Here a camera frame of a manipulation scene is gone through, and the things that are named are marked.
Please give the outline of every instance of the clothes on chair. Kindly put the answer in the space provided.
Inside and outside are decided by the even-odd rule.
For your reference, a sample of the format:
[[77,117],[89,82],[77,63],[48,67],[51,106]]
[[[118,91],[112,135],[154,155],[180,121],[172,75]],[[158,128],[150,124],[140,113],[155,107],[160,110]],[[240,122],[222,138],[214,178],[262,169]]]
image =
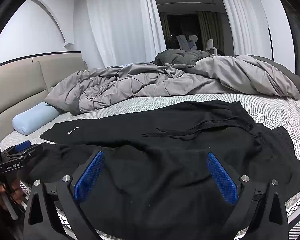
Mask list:
[[188,41],[184,35],[178,35],[178,36],[176,36],[176,38],[179,42],[181,50],[186,50],[186,51],[190,50]]
[[45,155],[28,183],[61,179],[96,148],[105,153],[104,170],[81,208],[97,230],[123,239],[216,236],[232,206],[207,170],[209,152],[253,181],[278,180],[284,200],[300,191],[300,161],[287,131],[255,123],[240,102],[187,101],[56,123],[41,138],[68,146],[42,144]]
[[197,45],[195,44],[198,41],[196,35],[189,35],[189,40],[186,39],[184,35],[176,36],[181,50],[197,50]]
[[199,40],[197,35],[189,35],[188,38],[189,38],[188,44],[190,50],[197,50],[197,45],[195,44]]

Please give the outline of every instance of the dark gray blanket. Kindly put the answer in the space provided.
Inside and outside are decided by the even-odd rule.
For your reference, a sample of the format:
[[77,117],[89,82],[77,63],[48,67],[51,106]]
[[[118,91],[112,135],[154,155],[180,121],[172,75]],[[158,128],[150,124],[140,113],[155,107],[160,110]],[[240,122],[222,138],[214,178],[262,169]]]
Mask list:
[[45,102],[81,114],[132,97],[215,93],[300,97],[290,78],[251,56],[235,58],[210,56],[203,51],[167,50],[154,63],[75,72],[56,85]]

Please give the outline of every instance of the mattress cover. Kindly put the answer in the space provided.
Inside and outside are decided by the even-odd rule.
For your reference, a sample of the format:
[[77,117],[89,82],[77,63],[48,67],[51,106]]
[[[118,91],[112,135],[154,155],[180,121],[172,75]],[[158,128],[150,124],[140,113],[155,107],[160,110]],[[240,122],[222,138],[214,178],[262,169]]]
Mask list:
[[[300,99],[294,100],[292,98],[245,94],[199,94],[158,98],[131,98],[95,112],[77,116],[72,116],[70,113],[61,114],[28,136],[13,131],[1,141],[0,146],[2,150],[5,150],[12,145],[19,144],[26,140],[31,141],[32,144],[43,142],[51,143],[41,139],[40,135],[52,128],[55,123],[59,122],[75,119],[103,118],[117,114],[148,111],[183,101],[203,102],[215,99],[226,102],[240,101],[255,122],[262,123],[270,129],[283,126],[289,133],[293,141],[296,157],[300,160]],[[300,192],[286,202],[286,208],[288,217],[292,216],[294,212],[300,208]]]

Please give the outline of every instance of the beige headboard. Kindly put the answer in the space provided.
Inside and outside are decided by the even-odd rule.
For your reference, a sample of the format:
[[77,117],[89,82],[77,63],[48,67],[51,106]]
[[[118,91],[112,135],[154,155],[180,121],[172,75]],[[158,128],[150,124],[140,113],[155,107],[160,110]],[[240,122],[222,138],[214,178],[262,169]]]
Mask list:
[[24,58],[0,66],[0,141],[13,132],[12,119],[42,102],[72,73],[86,69],[81,53]]

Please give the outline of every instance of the white curtain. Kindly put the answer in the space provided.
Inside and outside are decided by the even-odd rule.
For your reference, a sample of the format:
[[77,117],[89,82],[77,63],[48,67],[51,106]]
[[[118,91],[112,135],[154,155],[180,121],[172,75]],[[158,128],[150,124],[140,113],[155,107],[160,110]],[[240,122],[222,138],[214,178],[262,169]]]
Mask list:
[[[155,0],[86,0],[86,4],[94,37],[94,42],[89,41],[93,45],[89,54],[95,51],[98,55],[95,61],[99,61],[89,64],[89,68],[153,61],[166,49]],[[80,14],[82,12],[74,10],[75,22],[82,19],[82,15],[76,19]],[[89,28],[76,30],[76,26],[77,38],[90,39]]]
[[272,59],[268,21],[260,0],[223,0],[228,14],[235,55]]
[[74,48],[81,51],[88,68],[106,67],[94,39],[87,8],[87,0],[74,0]]

